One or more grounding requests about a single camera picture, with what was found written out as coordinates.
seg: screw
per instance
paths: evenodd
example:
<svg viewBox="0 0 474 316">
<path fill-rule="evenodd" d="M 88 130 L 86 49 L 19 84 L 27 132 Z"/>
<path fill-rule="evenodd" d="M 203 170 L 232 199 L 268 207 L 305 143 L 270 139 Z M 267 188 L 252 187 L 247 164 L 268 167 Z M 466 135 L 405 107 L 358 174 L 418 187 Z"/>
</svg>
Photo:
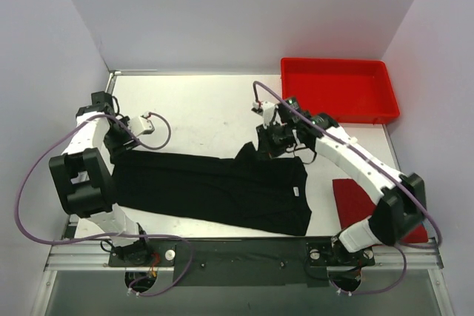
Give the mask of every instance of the screw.
<svg viewBox="0 0 474 316">
<path fill-rule="evenodd" d="M 166 258 L 166 260 L 173 260 L 175 259 L 175 251 L 173 251 L 172 249 L 168 249 L 165 253 L 164 253 L 164 257 Z"/>
<path fill-rule="evenodd" d="M 317 260 L 319 259 L 320 257 L 320 254 L 319 254 L 319 251 L 317 249 L 311 249 L 310 250 L 310 258 L 313 259 L 313 260 Z"/>
<path fill-rule="evenodd" d="M 364 251 L 364 257 L 367 259 L 372 259 L 373 258 L 373 252 L 370 249 L 366 249 Z"/>
</svg>

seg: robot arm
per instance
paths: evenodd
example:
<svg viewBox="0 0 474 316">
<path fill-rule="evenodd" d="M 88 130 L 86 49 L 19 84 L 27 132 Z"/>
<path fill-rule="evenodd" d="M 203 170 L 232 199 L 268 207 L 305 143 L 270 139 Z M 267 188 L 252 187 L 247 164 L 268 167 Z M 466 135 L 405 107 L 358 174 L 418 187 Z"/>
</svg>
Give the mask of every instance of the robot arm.
<svg viewBox="0 0 474 316">
<path fill-rule="evenodd" d="M 93 104 L 79 109 L 77 126 L 98 114 L 116 116 L 110 94 L 92 94 Z M 120 119 L 135 135 L 154 131 L 147 115 Z M 116 252 L 122 259 L 141 263 L 150 254 L 143 238 L 123 238 L 118 235 L 143 234 L 141 227 L 131 221 L 116 203 L 116 187 L 112 179 L 113 159 L 121 152 L 136 147 L 137 143 L 115 121 L 94 118 L 78 131 L 60 156 L 50 159 L 50 171 L 63 210 L 77 214 L 98 225 L 111 237 Z"/>
<path fill-rule="evenodd" d="M 264 119 L 264 123 L 257 127 L 258 153 L 261 158 L 274 158 L 295 144 L 304 144 L 306 148 L 323 155 L 344 170 L 364 189 L 376 205 L 372 216 L 349 226 L 334 236 L 334 244 L 343 247 L 343 252 L 354 253 L 380 243 L 392 246 L 424 220 L 419 209 L 392 181 L 376 171 L 348 146 L 362 151 L 369 161 L 388 172 L 390 176 L 408 188 L 423 206 L 426 206 L 424 182 L 419 176 L 416 174 L 406 176 L 385 165 L 361 147 L 356 138 L 351 138 L 327 114 L 311 116 L 309 112 L 301 110 L 295 98 L 288 98 L 286 102 L 315 125 L 347 144 L 341 145 L 323 135 L 283 106 L 269 102 L 255 102 L 253 111 Z M 276 113 L 281 123 L 277 122 Z"/>
</svg>

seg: white wall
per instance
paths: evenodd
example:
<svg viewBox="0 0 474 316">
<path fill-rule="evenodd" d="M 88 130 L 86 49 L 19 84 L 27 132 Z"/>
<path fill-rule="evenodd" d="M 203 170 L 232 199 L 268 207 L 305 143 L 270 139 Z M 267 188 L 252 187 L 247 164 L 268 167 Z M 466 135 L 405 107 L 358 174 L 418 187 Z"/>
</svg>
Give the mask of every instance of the white wall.
<svg viewBox="0 0 474 316">
<path fill-rule="evenodd" d="M 474 312 L 473 25 L 473 0 L 415 0 L 383 57 L 401 111 L 389 127 L 395 151 L 403 170 L 426 181 L 462 316 Z"/>
<path fill-rule="evenodd" d="M 24 238 L 13 200 L 33 160 L 75 126 L 77 108 L 108 73 L 71 0 L 0 0 L 0 315 L 29 315 L 48 246 Z M 58 237 L 65 214 L 47 162 L 27 187 L 30 231 Z"/>
<path fill-rule="evenodd" d="M 278 73 L 381 58 L 413 0 L 73 0 L 109 68 Z"/>
</svg>

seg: black t-shirt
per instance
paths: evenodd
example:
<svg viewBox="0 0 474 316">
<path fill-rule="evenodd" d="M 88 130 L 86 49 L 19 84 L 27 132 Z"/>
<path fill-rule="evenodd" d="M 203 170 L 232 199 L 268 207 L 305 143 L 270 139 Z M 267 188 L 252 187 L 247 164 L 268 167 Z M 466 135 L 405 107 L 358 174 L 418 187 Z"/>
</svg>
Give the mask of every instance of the black t-shirt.
<svg viewBox="0 0 474 316">
<path fill-rule="evenodd" d="M 300 158 L 257 159 L 129 151 L 115 163 L 121 206 L 164 215 L 304 236 L 310 223 Z"/>
</svg>

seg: red cloth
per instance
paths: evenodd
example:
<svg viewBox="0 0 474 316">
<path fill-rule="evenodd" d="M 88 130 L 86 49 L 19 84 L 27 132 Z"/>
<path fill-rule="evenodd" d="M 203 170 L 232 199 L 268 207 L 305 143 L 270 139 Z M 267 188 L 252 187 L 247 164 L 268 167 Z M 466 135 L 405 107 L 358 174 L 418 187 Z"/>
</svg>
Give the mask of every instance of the red cloth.
<svg viewBox="0 0 474 316">
<path fill-rule="evenodd" d="M 333 191 L 343 229 L 364 220 L 375 209 L 369 195 L 352 179 L 334 179 Z M 420 225 L 402 241 L 405 243 L 428 242 L 427 230 Z"/>
</svg>

